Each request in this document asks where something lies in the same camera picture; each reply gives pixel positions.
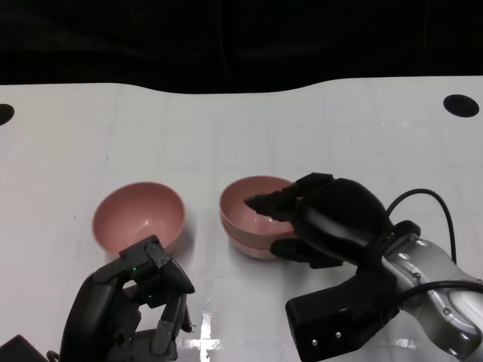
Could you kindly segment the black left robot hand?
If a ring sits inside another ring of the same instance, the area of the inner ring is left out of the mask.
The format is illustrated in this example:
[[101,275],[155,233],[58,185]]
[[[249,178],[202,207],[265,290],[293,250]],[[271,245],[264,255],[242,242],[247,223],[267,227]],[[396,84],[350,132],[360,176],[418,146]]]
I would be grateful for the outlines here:
[[175,361],[191,332],[186,297],[195,288],[151,235],[82,284],[63,331],[60,361]]

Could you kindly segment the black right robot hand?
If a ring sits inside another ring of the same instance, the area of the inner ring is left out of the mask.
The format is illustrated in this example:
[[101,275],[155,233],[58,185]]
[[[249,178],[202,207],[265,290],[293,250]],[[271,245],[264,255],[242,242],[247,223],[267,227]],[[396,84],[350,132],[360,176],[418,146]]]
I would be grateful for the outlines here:
[[326,173],[311,173],[279,191],[252,195],[245,204],[292,225],[293,236],[274,241],[272,255],[311,268],[344,262],[376,267],[378,244],[393,228],[386,209],[368,189]]

